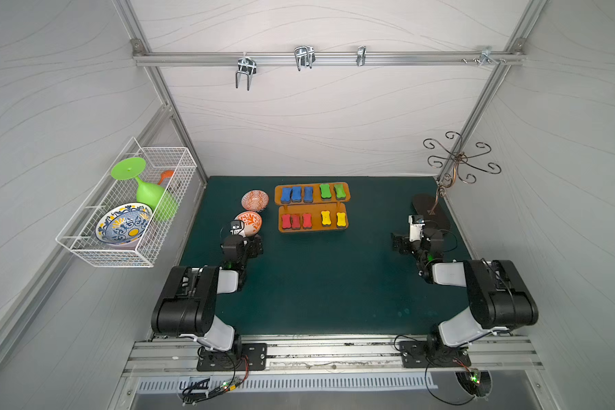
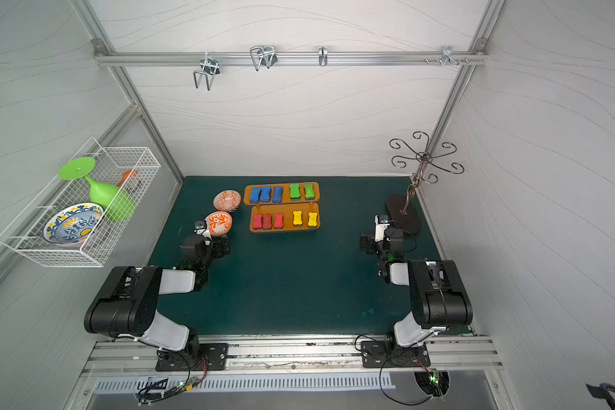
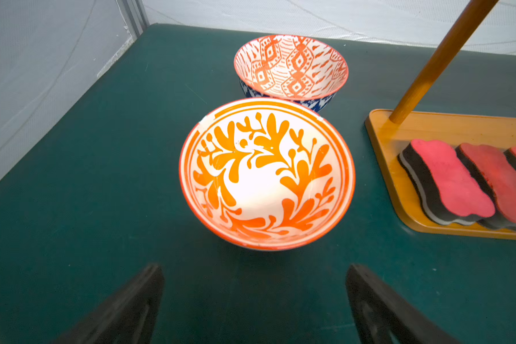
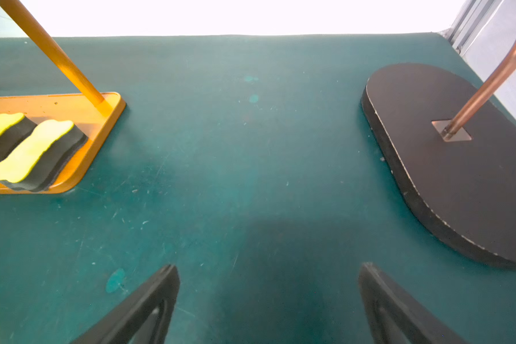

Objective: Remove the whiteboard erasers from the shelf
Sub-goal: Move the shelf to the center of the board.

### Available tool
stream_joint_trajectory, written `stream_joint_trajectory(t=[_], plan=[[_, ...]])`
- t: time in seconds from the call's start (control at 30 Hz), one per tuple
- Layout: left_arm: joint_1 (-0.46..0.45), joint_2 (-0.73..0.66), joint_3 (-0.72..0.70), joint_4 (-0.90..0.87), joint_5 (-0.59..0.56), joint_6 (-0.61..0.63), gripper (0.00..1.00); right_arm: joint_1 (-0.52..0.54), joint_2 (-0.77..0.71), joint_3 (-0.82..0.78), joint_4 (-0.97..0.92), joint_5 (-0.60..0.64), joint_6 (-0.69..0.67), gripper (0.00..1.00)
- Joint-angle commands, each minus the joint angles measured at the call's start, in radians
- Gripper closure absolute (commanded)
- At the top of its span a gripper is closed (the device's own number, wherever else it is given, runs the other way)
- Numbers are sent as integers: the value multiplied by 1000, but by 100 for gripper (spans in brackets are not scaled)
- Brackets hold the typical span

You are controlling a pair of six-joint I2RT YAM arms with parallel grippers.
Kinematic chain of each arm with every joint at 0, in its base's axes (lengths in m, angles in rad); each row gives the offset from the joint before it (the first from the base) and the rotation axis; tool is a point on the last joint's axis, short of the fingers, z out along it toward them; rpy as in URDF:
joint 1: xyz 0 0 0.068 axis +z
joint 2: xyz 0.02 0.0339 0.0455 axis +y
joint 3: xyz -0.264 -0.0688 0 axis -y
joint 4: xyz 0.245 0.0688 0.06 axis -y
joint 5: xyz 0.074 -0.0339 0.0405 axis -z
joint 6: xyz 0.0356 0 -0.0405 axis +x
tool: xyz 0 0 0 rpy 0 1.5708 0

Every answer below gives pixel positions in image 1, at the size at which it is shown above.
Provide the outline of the blue eraser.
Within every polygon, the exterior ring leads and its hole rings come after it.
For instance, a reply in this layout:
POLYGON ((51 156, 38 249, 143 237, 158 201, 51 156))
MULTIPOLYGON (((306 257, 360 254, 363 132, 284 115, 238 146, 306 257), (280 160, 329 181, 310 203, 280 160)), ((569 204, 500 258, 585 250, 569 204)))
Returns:
POLYGON ((304 186, 303 188, 303 201, 304 203, 314 202, 314 188, 312 186, 304 186))
POLYGON ((280 203, 291 203, 292 188, 285 186, 281 188, 280 203))
POLYGON ((292 186, 290 201, 292 201, 292 203, 302 202, 302 186, 292 186))

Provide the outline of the green eraser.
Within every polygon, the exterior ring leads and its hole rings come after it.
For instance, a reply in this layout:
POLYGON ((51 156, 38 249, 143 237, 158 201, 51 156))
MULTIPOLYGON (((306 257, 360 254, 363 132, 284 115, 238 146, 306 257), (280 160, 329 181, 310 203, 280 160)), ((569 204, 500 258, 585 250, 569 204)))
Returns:
POLYGON ((338 199, 338 201, 343 201, 347 198, 347 191, 343 183, 334 184, 333 188, 336 193, 336 199, 338 199))
POLYGON ((320 184, 319 193, 322 200, 330 201, 332 199, 331 186, 329 184, 320 184))

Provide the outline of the wooden two-tier shelf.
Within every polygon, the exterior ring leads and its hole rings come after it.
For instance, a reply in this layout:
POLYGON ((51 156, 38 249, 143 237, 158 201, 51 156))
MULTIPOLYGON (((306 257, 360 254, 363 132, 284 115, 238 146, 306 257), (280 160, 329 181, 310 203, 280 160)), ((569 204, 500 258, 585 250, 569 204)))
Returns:
POLYGON ((315 233, 315 232, 339 232, 345 231, 349 228, 349 216, 346 208, 346 203, 351 199, 351 193, 349 185, 345 182, 331 182, 331 183, 312 183, 312 184, 284 184, 282 186, 276 186, 274 189, 274 202, 278 205, 278 230, 281 233, 315 233), (347 198, 343 201, 338 201, 336 199, 336 193, 334 191, 333 185, 343 183, 345 189, 347 191, 347 198), (332 199, 330 201, 322 200, 319 193, 319 185, 320 184, 329 184, 331 186, 332 199), (302 186, 302 202, 301 203, 280 203, 281 196, 281 188, 285 186, 302 186), (314 188, 314 202, 313 203, 304 203, 303 201, 303 188, 304 186, 312 186, 314 188), (331 212, 332 225, 330 227, 323 227, 321 225, 320 212, 323 210, 329 210, 331 212), (347 215, 347 226, 345 228, 337 227, 337 212, 344 212, 347 215), (302 219, 302 215, 305 213, 311 213, 313 216, 313 228, 309 230, 304 230, 301 228, 300 230, 282 230, 280 224, 280 215, 283 214, 299 214, 302 219))

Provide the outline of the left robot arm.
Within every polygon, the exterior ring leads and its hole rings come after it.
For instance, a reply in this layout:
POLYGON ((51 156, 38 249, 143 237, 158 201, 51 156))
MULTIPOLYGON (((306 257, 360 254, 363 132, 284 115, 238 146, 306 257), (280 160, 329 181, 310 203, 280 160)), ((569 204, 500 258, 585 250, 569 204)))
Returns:
POLYGON ((188 338, 208 351, 241 355, 241 336, 216 313, 219 295, 241 291, 249 260, 263 254, 259 235, 230 235, 217 266, 174 266, 154 307, 150 325, 157 336, 188 338))

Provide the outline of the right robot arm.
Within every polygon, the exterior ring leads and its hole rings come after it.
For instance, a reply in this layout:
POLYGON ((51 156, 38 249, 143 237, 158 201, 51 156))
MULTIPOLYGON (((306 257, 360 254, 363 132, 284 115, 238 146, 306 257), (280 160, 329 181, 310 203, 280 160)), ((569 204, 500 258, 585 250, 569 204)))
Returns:
POLYGON ((462 288, 467 307, 435 325, 423 348, 432 359, 457 355, 490 334, 509 333, 539 320, 539 310, 512 261, 446 261, 439 230, 410 227, 407 235, 391 234, 392 249, 413 256, 418 275, 429 285, 462 288))

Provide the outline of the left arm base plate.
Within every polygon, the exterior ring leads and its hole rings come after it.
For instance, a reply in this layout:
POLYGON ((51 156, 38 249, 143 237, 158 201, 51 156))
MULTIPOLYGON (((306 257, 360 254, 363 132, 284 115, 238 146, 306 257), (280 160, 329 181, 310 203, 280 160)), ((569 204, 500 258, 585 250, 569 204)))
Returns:
POLYGON ((266 343, 236 344, 232 350, 221 352, 200 348, 197 352, 198 372, 263 371, 267 368, 266 343))

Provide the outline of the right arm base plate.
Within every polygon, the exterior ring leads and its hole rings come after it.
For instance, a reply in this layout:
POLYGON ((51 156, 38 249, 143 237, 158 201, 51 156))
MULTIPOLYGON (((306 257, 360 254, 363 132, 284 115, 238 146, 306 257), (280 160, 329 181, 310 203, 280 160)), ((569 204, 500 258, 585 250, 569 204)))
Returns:
POLYGON ((396 347, 399 350, 401 364, 404 368, 472 367, 466 348, 450 348, 416 340, 401 340, 396 347))

